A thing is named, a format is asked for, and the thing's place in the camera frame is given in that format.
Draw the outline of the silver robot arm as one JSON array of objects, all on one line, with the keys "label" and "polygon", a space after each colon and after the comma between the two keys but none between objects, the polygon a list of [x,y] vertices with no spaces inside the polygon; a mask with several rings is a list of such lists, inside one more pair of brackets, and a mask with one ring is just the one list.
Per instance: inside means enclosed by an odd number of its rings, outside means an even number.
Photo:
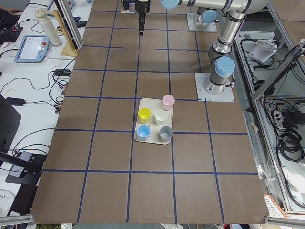
[{"label": "silver robot arm", "polygon": [[198,27],[205,27],[214,22],[216,18],[217,13],[215,8],[198,7],[193,22]]},{"label": "silver robot arm", "polygon": [[198,8],[211,8],[228,10],[229,13],[217,40],[210,46],[208,56],[212,73],[204,82],[205,89],[210,94],[219,95],[223,92],[225,84],[235,70],[235,63],[229,57],[232,44],[239,32],[246,16],[263,9],[267,0],[162,0],[162,7],[167,10],[179,5]]}]

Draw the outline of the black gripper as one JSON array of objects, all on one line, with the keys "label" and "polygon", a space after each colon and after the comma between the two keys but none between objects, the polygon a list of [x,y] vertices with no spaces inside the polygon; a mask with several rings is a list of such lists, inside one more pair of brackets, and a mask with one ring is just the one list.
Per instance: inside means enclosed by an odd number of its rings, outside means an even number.
[{"label": "black gripper", "polygon": [[143,36],[145,27],[146,14],[150,11],[150,0],[135,0],[135,10],[139,13],[138,24],[139,24],[139,35]]}]

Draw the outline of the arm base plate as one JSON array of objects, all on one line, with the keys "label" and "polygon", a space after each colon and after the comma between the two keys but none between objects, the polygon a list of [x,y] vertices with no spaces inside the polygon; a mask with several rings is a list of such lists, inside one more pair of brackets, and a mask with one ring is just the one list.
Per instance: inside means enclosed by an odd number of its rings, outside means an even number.
[{"label": "arm base plate", "polygon": [[198,101],[234,102],[233,86],[229,80],[225,85],[214,85],[210,81],[210,73],[195,73]]},{"label": "arm base plate", "polygon": [[188,31],[194,32],[217,32],[215,21],[205,23],[198,13],[187,13]]}]

